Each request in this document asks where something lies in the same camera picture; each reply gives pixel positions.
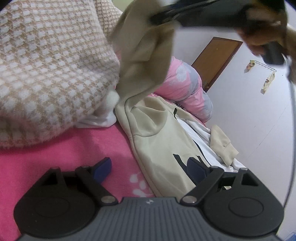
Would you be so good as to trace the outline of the person right hand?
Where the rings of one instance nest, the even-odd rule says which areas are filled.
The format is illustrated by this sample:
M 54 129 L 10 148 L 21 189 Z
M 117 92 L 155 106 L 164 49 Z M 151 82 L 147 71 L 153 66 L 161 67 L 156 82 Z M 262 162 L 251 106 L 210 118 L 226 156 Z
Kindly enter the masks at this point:
M 295 28 L 277 14 L 263 8 L 250 8 L 247 17 L 250 20 L 263 21 L 262 26 L 249 33 L 243 29 L 237 30 L 248 49 L 255 56 L 259 56 L 265 53 L 264 45 L 271 42 L 280 44 L 286 55 L 291 58 L 288 80 L 295 83 Z

